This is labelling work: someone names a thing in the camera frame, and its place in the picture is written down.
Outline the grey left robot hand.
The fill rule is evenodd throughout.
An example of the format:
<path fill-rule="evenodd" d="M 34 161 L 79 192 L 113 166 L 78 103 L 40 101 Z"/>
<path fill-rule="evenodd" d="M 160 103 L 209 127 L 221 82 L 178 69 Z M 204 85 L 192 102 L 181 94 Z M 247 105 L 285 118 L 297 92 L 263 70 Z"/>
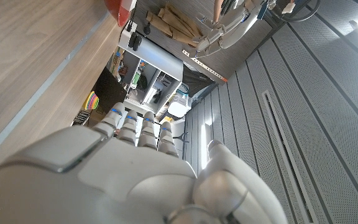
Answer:
<path fill-rule="evenodd" d="M 246 2 L 242 7 L 229 11 L 211 31 L 198 40 L 191 58 L 201 58 L 227 49 L 240 40 L 263 17 L 260 15 L 264 2 Z"/>

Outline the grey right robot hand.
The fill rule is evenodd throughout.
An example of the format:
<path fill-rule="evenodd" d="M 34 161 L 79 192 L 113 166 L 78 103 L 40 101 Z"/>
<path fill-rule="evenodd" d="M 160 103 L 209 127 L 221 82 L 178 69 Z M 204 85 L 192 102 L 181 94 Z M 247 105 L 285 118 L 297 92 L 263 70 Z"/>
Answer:
<path fill-rule="evenodd" d="M 0 223 L 286 223 L 268 185 L 218 140 L 196 173 L 169 123 L 115 104 L 92 128 L 56 131 L 0 164 Z"/>

